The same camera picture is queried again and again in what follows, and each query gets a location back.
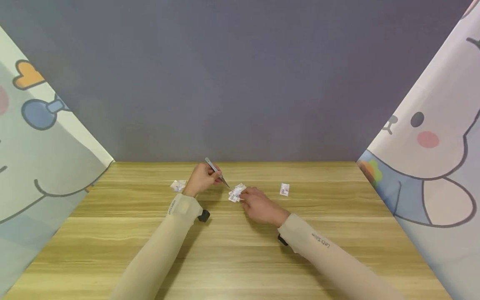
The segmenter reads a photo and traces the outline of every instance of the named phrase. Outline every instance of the person's right hand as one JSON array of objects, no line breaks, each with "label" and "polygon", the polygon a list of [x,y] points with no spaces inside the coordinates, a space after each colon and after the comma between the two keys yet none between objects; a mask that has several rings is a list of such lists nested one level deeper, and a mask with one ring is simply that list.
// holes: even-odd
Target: person's right hand
[{"label": "person's right hand", "polygon": [[248,217],[255,222],[272,224],[279,228],[290,215],[288,210],[270,200],[256,187],[246,188],[239,197]]}]

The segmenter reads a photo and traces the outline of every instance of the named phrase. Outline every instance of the black eye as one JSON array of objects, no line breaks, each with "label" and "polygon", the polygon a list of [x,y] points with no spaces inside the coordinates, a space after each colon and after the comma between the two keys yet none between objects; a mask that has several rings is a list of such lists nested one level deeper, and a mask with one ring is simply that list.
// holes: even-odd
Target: black eye
[{"label": "black eye", "polygon": [[417,111],[413,116],[412,116],[412,119],[410,120],[410,124],[413,126],[413,127],[419,127],[422,123],[423,123],[423,120],[425,119],[425,116]]}]

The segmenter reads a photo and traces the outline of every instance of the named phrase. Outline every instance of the pink cheek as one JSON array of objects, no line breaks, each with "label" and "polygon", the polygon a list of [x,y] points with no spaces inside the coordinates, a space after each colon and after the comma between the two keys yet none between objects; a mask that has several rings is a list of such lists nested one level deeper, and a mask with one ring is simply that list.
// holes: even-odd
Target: pink cheek
[{"label": "pink cheek", "polygon": [[5,89],[0,86],[0,115],[2,115],[8,108],[8,95]]},{"label": "pink cheek", "polygon": [[440,144],[440,139],[431,131],[423,131],[417,136],[417,142],[424,148],[435,148]]}]

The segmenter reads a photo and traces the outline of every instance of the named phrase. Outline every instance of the beige arm sleeve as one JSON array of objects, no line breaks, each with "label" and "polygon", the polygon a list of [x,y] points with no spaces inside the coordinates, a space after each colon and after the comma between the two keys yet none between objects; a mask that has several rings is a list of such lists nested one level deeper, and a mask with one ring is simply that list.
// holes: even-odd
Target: beige arm sleeve
[{"label": "beige arm sleeve", "polygon": [[278,229],[295,253],[310,261],[337,289],[353,300],[402,300],[401,294],[353,256],[291,214]]},{"label": "beige arm sleeve", "polygon": [[128,265],[110,299],[154,299],[188,230],[201,214],[202,207],[195,198],[177,195],[163,222]]}]

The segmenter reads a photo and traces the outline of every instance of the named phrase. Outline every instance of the person's left hand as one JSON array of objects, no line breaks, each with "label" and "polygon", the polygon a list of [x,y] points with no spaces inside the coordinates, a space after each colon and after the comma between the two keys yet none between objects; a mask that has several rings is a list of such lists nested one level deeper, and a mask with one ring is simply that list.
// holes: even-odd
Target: person's left hand
[{"label": "person's left hand", "polygon": [[187,186],[182,194],[195,197],[198,193],[208,189],[212,184],[220,184],[222,180],[219,177],[222,172],[217,165],[215,165],[215,167],[218,172],[214,172],[207,163],[198,164],[193,169],[190,179],[188,179]]}]

